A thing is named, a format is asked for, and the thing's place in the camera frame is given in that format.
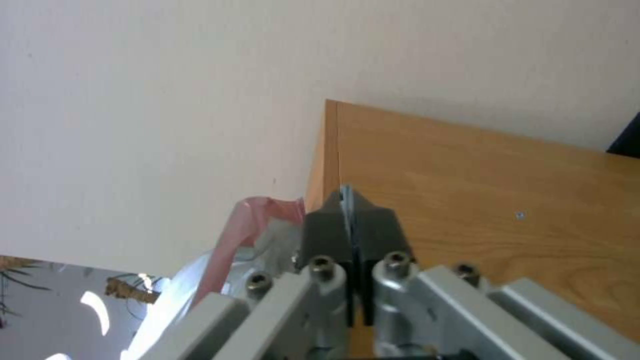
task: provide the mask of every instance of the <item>white wall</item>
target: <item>white wall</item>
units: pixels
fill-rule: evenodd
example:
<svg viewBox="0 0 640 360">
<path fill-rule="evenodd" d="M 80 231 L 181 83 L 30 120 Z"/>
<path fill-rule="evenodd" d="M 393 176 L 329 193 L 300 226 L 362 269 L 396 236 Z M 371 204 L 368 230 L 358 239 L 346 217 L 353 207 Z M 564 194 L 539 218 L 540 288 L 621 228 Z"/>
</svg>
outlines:
<svg viewBox="0 0 640 360">
<path fill-rule="evenodd" d="M 103 295 L 106 279 L 116 273 L 94 270 L 85 277 L 83 270 L 79 266 L 68 266 L 62 272 L 29 269 L 32 277 L 28 282 L 51 291 L 9 283 L 5 302 L 22 317 L 3 316 L 8 325 L 0 329 L 0 358 L 44 360 L 62 353 L 73 360 L 120 359 L 141 322 L 127 312 L 124 300 Z M 105 336 L 95 311 L 80 303 L 85 291 L 98 295 L 107 308 L 110 327 Z M 130 309 L 136 316 L 145 316 L 145 306 L 135 300 L 130 301 Z"/>
<path fill-rule="evenodd" d="M 0 254 L 172 274 L 303 194 L 325 98 L 603 150 L 639 33 L 637 0 L 4 0 Z"/>
</svg>

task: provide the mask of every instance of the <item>bright light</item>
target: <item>bright light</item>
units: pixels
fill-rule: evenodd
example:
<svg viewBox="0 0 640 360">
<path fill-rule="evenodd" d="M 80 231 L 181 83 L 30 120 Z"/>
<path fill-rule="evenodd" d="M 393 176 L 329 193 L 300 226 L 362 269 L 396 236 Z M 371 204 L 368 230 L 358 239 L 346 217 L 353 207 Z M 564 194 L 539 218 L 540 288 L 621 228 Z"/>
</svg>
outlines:
<svg viewBox="0 0 640 360">
<path fill-rule="evenodd" d="M 100 329 L 102 330 L 102 336 L 109 331 L 109 315 L 107 314 L 107 307 L 100 297 L 90 291 L 85 291 L 84 295 L 80 299 L 80 303 L 90 306 L 100 320 Z"/>
<path fill-rule="evenodd" d="M 71 360 L 71 357 L 69 357 L 69 355 L 57 353 L 57 354 L 53 354 L 52 356 L 49 356 L 44 360 Z"/>
<path fill-rule="evenodd" d="M 142 279 L 143 284 L 145 285 L 145 289 L 147 289 L 148 293 L 152 293 L 153 291 L 153 284 L 151 282 L 151 278 L 149 277 L 149 275 L 144 274 L 144 273 L 140 273 L 138 274 L 138 277 L 140 279 Z"/>
</svg>

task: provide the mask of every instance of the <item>plant leaf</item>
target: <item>plant leaf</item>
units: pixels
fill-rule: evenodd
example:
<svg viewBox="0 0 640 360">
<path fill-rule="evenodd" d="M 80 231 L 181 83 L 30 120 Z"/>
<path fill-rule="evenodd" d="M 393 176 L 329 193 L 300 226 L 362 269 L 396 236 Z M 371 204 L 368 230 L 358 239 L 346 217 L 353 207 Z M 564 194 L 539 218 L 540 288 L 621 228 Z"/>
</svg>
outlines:
<svg viewBox="0 0 640 360">
<path fill-rule="evenodd" d="M 10 277 L 9 275 L 7 275 L 5 272 L 1 272 L 0 275 L 2 275 L 5 279 L 7 279 L 9 281 L 17 282 L 18 284 L 26 286 L 28 288 L 37 289 L 37 290 L 51 291 L 51 289 L 45 288 L 44 286 L 31 285 L 31 284 L 27 284 L 26 282 L 22 282 L 20 280 L 16 280 L 13 277 Z"/>
<path fill-rule="evenodd" d="M 28 272 L 20 271 L 17 269 L 6 269 L 5 271 L 15 272 L 16 274 L 25 275 L 25 276 L 31 276 L 31 274 L 29 274 Z"/>
</svg>

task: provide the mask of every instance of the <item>dark object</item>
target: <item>dark object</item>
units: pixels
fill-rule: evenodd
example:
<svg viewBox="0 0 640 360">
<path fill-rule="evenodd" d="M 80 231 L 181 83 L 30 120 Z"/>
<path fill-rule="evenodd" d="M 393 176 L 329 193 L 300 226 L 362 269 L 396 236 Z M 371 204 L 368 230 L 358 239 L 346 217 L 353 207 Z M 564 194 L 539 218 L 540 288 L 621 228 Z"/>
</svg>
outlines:
<svg viewBox="0 0 640 360">
<path fill-rule="evenodd" d="M 347 234 L 340 193 L 333 192 L 322 208 L 305 216 L 302 225 L 302 243 L 296 262 L 299 269 L 318 255 L 332 258 L 347 274 L 347 324 L 353 325 L 353 256 Z"/>
<path fill-rule="evenodd" d="M 435 356 L 406 356 L 406 357 L 383 357 L 382 359 L 393 360 L 478 360 L 478 358 L 467 350 L 460 350 L 454 355 L 435 355 Z"/>
<path fill-rule="evenodd" d="M 309 268 L 311 270 L 311 276 L 318 281 L 331 280 L 333 273 L 335 272 L 335 263 L 332 258 L 324 255 L 318 255 L 311 259 Z"/>
<path fill-rule="evenodd" d="M 409 275 L 411 260 L 404 252 L 390 252 L 385 255 L 384 262 L 385 271 L 388 276 L 392 276 L 395 279 L 404 279 Z"/>
<path fill-rule="evenodd" d="M 631 120 L 607 152 L 640 159 L 640 113 Z"/>
<path fill-rule="evenodd" d="M 453 271 L 458 275 L 460 279 L 467 281 L 474 288 L 480 284 L 480 273 L 475 266 L 470 264 L 458 264 L 454 266 Z"/>
<path fill-rule="evenodd" d="M 261 299 L 272 285 L 271 275 L 263 271 L 254 272 L 245 283 L 247 295 L 254 299 Z"/>
<path fill-rule="evenodd" d="M 364 324 L 373 325 L 371 270 L 390 252 L 413 253 L 396 214 L 371 204 L 359 193 L 343 186 L 323 207 L 305 216 L 300 268 L 318 255 L 332 258 L 347 273 L 347 321 L 353 325 L 353 291 L 360 296 Z"/>
</svg>

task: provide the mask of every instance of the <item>wooden cabinet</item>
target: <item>wooden cabinet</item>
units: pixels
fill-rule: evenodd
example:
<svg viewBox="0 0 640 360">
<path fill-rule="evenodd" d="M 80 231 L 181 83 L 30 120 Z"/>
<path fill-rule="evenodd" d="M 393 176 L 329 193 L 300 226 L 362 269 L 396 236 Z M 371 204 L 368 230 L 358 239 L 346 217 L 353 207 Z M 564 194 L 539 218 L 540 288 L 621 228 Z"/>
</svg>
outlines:
<svg viewBox="0 0 640 360">
<path fill-rule="evenodd" d="M 422 267 L 529 277 L 640 341 L 640 160 L 327 101 L 308 209 L 340 184 L 396 211 Z"/>
</svg>

